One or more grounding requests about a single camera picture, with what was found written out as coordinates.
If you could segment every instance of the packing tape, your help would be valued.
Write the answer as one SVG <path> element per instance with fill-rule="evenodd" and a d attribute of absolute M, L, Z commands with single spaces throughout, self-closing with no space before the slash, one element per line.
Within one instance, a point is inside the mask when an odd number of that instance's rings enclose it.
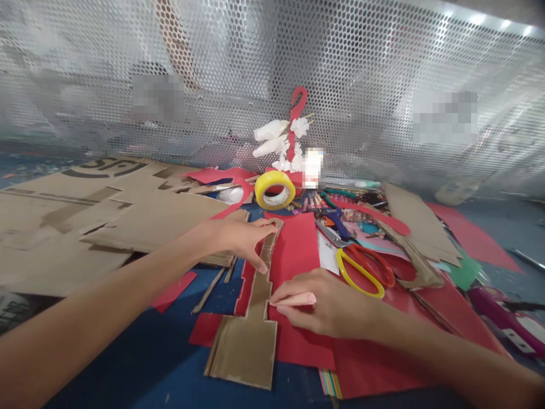
<path fill-rule="evenodd" d="M 283 190 L 277 196 L 265 196 L 272 186 L 281 186 Z M 292 202 L 295 197 L 295 186 L 288 175 L 280 170 L 263 173 L 255 181 L 255 200 L 265 210 L 280 210 Z"/>

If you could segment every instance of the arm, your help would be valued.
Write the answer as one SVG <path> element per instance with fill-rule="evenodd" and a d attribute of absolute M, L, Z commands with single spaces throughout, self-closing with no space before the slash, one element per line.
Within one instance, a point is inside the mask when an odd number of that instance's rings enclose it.
<path fill-rule="evenodd" d="M 202 257 L 231 250 L 266 273 L 254 248 L 267 224 L 205 222 L 0 337 L 0 407 L 46 404 Z"/>
<path fill-rule="evenodd" d="M 545 378 L 479 345 L 411 319 L 381 300 L 360 294 L 324 269 L 282 284 L 272 295 L 271 305 L 306 291 L 316 296 L 312 313 L 277 307 L 297 327 L 338 338 L 367 339 L 397 349 L 478 408 L 544 407 Z"/>

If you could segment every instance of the table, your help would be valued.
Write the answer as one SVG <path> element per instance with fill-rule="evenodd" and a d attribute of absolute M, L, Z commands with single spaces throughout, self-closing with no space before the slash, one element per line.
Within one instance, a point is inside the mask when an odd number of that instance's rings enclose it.
<path fill-rule="evenodd" d="M 0 153 L 0 188 L 56 172 L 78 164 L 74 161 Z M 257 205 L 244 205 L 251 220 L 260 217 Z M 469 220 L 489 233 L 504 248 L 516 247 L 539 258 L 545 243 L 545 228 L 536 223 L 543 211 L 527 202 L 472 200 L 457 207 Z M 516 259 L 522 276 L 481 263 L 493 285 L 513 299 L 539 302 L 545 294 L 545 274 Z M 221 280 L 203 312 L 230 314 L 240 292 L 242 261 L 238 261 L 228 284 Z M 422 408 L 467 407 L 468 403 L 446 387 L 411 390 L 376 397 L 334 402 L 322 393 L 314 368 L 276 362 L 272 391 L 263 391 L 203 375 L 209 349 L 188 344 L 197 315 L 191 310 L 216 275 L 217 269 L 197 266 L 198 277 L 164 314 L 149 308 L 142 313 L 100 356 L 59 392 L 48 408 Z M 534 315 L 545 322 L 543 313 Z M 545 369 L 511 348 L 515 358 L 545 374 Z"/>

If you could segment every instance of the metal mesh screen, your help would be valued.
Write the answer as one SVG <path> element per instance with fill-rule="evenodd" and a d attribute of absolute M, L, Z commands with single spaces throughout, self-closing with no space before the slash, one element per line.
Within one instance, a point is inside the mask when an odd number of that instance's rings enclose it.
<path fill-rule="evenodd" d="M 545 36 L 437 1 L 46 0 L 0 4 L 0 144 L 264 170 L 252 130 L 295 86 L 327 172 L 545 193 Z M 177 74 L 173 120 L 133 118 L 132 77 Z M 415 93 L 478 96 L 472 144 L 415 143 Z"/>

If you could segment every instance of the purple object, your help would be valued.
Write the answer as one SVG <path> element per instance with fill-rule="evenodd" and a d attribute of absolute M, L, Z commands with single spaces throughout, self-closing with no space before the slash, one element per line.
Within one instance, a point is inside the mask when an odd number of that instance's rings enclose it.
<path fill-rule="evenodd" d="M 476 287 L 467 291 L 471 303 L 524 355 L 545 358 L 545 327 L 524 312 L 511 312 L 511 300 L 494 287 Z"/>

